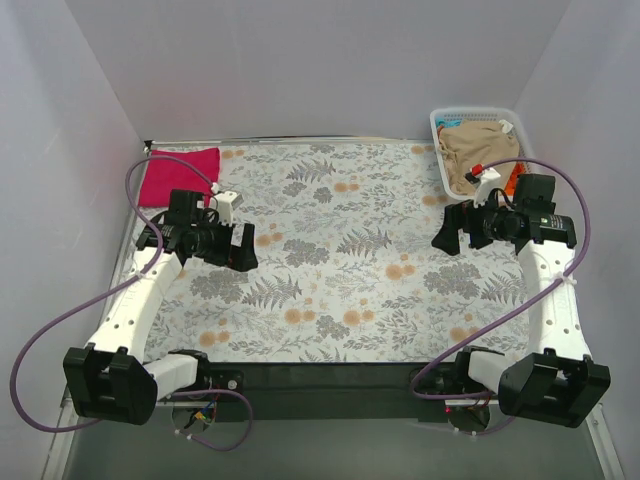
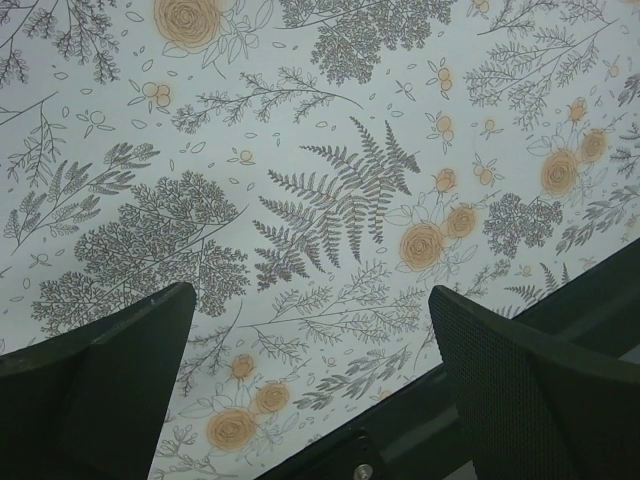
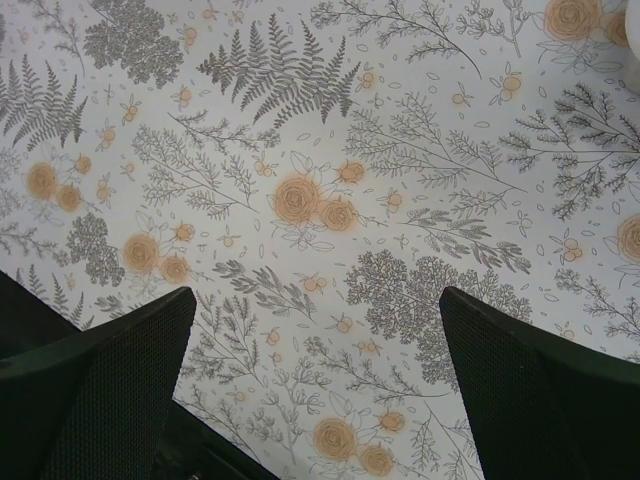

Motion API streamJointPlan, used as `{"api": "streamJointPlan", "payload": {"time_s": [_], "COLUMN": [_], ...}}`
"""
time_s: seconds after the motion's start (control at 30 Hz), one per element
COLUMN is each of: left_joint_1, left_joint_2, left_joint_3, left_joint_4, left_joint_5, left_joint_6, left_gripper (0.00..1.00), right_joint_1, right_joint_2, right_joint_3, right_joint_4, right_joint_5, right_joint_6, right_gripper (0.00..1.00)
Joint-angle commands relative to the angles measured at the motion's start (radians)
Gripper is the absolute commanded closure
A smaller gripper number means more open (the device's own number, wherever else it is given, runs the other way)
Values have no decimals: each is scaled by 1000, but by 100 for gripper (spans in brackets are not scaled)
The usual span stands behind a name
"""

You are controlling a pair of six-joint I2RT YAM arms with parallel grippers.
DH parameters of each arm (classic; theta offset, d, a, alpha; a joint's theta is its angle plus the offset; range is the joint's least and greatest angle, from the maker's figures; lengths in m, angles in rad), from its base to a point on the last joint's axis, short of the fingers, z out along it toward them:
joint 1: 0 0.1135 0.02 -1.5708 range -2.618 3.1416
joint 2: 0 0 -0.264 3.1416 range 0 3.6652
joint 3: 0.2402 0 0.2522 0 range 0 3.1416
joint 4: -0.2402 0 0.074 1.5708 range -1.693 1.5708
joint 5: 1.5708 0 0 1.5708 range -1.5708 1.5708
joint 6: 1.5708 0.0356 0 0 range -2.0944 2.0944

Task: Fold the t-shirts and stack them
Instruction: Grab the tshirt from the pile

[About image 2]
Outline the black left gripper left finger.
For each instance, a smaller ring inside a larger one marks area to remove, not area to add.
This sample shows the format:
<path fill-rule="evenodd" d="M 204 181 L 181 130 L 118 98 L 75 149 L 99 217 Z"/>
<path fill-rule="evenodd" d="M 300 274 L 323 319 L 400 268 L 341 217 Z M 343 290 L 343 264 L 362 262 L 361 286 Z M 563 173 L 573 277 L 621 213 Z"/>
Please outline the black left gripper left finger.
<path fill-rule="evenodd" d="M 2 355 L 2 478 L 146 478 L 195 306 L 174 283 Z"/>

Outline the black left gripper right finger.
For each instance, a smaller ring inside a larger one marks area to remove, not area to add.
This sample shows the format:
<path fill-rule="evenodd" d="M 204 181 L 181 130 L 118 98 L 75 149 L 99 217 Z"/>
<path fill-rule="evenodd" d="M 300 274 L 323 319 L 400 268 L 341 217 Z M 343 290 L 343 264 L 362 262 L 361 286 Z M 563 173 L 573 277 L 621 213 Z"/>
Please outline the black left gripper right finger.
<path fill-rule="evenodd" d="M 429 310 L 478 478 L 638 478 L 638 365 L 447 287 L 432 290 Z"/>

